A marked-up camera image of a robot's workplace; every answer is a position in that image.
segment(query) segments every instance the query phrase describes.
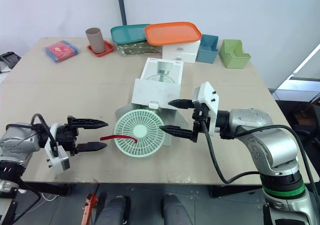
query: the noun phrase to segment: red packaged item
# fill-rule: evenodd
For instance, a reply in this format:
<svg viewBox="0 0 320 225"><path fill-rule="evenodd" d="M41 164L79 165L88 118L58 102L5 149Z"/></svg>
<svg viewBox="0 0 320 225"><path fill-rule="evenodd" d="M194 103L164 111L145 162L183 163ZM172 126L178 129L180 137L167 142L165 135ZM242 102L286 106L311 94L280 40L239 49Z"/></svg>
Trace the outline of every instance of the red packaged item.
<svg viewBox="0 0 320 225"><path fill-rule="evenodd" d="M56 63L71 58L79 53L74 45L65 40L46 46L44 51Z"/></svg>

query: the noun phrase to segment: beige tabletop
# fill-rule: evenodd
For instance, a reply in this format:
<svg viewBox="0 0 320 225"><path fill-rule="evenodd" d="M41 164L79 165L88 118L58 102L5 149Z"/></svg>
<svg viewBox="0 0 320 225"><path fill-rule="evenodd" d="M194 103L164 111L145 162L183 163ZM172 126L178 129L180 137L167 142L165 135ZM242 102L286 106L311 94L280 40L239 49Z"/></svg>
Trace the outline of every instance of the beige tabletop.
<svg viewBox="0 0 320 225"><path fill-rule="evenodd" d="M52 62L43 52L45 46L67 40L80 53L61 63ZM99 141L112 135L117 122L115 111L130 103L135 78L139 78L147 55L120 56L112 52L95 57L87 50L84 37L42 38L10 72L1 84L0 132L5 125L30 122L40 113L50 126L66 123L67 116L99 119L108 127L79 129L78 143ZM161 55L149 55L160 58ZM219 109L256 108L268 113L274 124L288 125L273 97L265 87L254 66L244 69L226 69L219 56L213 64L184 63L180 97L192 98L194 88L210 82L219 95ZM180 112L193 124L192 109ZM212 137L213 149L224 176L256 171L249 151L238 140ZM100 151L79 153L70 157L71 168L55 176L48 168L44 149L35 152L22 177L29 182L84 182L84 183L192 183L221 185L210 158L205 136L198 142L176 138L171 146L162 146L156 153L144 158L123 154L113 140ZM306 183L309 179L301 154L298 154L300 172ZM319 177L310 164L314 180ZM235 181L239 185L260 185L258 175L249 175Z"/></svg>

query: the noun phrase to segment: red coaster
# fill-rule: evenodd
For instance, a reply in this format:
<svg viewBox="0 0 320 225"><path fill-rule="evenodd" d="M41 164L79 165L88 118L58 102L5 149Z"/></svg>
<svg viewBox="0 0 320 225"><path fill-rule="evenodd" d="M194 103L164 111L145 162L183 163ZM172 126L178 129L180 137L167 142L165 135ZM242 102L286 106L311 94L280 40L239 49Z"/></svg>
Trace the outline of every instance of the red coaster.
<svg viewBox="0 0 320 225"><path fill-rule="evenodd" d="M102 52L102 53L95 53L95 52L92 50L92 48L91 48L90 45L87 46L87 48L89 49L89 51L92 52L94 55L96 55L98 58L100 58L100 57L102 57L102 56L104 56L104 55L107 55L107 54L109 54L109 53L112 53L112 52L115 50L115 47L114 47L111 43L107 42L106 40L103 40L103 41L104 41L104 45L105 45L105 51Z"/></svg>

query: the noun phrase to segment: green ring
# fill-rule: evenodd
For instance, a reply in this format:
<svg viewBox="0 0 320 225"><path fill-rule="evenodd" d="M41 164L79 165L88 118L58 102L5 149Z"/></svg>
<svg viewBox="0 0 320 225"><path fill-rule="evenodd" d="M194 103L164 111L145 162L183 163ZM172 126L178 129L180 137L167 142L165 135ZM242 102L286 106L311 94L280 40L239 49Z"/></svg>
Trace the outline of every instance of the green ring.
<svg viewBox="0 0 320 225"><path fill-rule="evenodd" d="M298 189L296 190L292 190L292 191L274 191L274 190L270 190L268 188L266 188L265 186L263 186L263 189L268 193L268 194L272 194L272 195L275 195L275 196L279 196L279 197L294 197L296 195L299 195L301 194L305 189L306 189L306 186L305 184L303 183L301 185L301 187L299 187Z"/></svg>

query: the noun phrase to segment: black pole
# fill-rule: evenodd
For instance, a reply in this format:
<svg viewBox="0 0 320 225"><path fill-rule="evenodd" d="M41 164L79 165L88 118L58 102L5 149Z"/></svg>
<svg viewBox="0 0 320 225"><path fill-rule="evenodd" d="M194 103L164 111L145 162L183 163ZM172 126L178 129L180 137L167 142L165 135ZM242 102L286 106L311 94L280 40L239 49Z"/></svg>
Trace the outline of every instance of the black pole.
<svg viewBox="0 0 320 225"><path fill-rule="evenodd" d="M127 18L126 18L124 0L118 0L118 1L119 1L120 13L121 13L122 25L127 25Z"/></svg>

